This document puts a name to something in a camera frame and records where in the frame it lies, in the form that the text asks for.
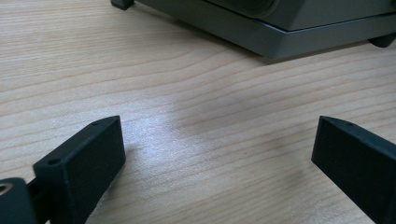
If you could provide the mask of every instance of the wood grain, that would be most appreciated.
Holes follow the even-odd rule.
[[[318,116],[396,142],[396,45],[271,62],[158,11],[0,3],[0,178],[120,115],[127,163],[88,223],[372,223],[310,161]]]

